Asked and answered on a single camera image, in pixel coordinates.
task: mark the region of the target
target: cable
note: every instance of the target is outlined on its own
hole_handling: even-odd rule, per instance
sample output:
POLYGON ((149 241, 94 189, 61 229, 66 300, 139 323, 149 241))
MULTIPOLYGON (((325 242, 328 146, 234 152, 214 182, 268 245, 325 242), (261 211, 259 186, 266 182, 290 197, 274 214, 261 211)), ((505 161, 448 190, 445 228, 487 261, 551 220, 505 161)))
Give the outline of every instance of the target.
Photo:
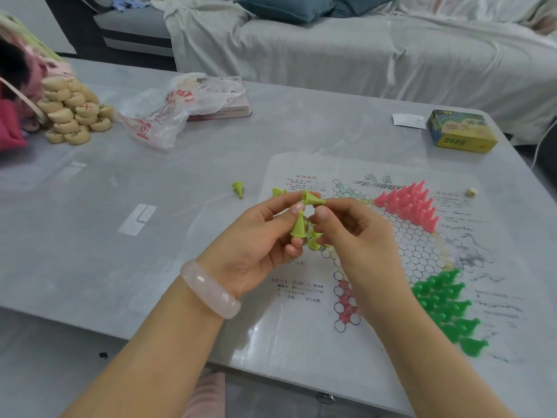
POLYGON ((530 170, 532 170, 534 168, 534 166, 536 165, 536 161, 538 160, 538 153, 540 151, 541 143, 544 141, 545 137, 551 132, 551 130, 555 127, 556 124, 557 124, 557 118, 554 119, 551 126, 549 126, 549 129, 547 129, 547 131, 544 133, 544 136, 542 136, 540 141, 538 142, 538 146, 536 147, 536 152, 534 153, 534 160, 532 161, 532 165, 530 166, 530 170))

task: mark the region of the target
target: yellow box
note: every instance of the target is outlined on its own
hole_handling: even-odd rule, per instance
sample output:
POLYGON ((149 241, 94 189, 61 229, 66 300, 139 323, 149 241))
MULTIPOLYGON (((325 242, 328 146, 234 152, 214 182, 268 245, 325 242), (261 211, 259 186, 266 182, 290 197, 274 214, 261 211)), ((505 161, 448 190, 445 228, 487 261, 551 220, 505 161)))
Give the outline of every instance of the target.
POLYGON ((437 147, 487 154, 498 142, 480 114, 434 110, 427 127, 437 147))

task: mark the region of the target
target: right hand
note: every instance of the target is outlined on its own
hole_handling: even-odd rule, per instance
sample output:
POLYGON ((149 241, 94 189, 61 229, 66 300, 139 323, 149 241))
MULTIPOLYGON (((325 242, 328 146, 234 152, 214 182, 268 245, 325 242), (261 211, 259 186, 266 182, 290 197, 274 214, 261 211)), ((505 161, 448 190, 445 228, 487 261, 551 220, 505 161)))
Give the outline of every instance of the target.
POLYGON ((390 222, 356 199, 326 201, 309 220, 323 233, 317 243, 335 247, 364 314, 392 301, 393 295, 411 294, 390 222))

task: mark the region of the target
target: stack of chess pieces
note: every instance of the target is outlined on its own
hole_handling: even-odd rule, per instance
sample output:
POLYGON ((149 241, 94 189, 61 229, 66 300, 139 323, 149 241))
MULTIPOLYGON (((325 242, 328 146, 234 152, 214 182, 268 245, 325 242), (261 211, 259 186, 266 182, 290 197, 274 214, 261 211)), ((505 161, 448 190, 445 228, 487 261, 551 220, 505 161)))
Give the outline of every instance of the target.
POLYGON ((45 133, 52 144, 85 144, 90 130, 104 132, 112 127, 114 108, 100 104, 99 98, 73 77, 52 76, 42 80, 45 98, 37 106, 52 121, 45 133))
POLYGON ((410 220, 416 226, 422 226, 423 230, 429 233, 435 232, 439 217, 435 216, 435 207, 432 208, 433 198, 429 198, 429 189, 423 190, 426 181, 416 182, 402 189, 393 189, 392 192, 383 192, 373 200, 376 207, 383 208, 385 211, 398 215, 403 220, 410 220))

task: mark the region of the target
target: cardboard box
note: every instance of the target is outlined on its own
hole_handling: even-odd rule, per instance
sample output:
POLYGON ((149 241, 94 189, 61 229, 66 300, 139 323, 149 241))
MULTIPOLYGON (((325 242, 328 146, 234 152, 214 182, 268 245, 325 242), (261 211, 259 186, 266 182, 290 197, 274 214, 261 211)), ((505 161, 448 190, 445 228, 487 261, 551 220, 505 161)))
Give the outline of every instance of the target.
MULTIPOLYGON (((240 83, 243 86, 243 81, 240 76, 230 76, 230 77, 200 77, 197 79, 199 83, 204 82, 206 79, 224 79, 227 81, 233 81, 240 83)), ((247 92, 244 93, 240 98, 230 103, 226 103, 219 111, 213 114, 196 115, 190 116, 188 121, 199 121, 199 120, 213 120, 213 119, 232 119, 237 117, 246 117, 251 114, 251 104, 247 99, 247 92)))
POLYGON ((486 154, 498 142, 480 114, 434 110, 427 127, 437 147, 486 154))

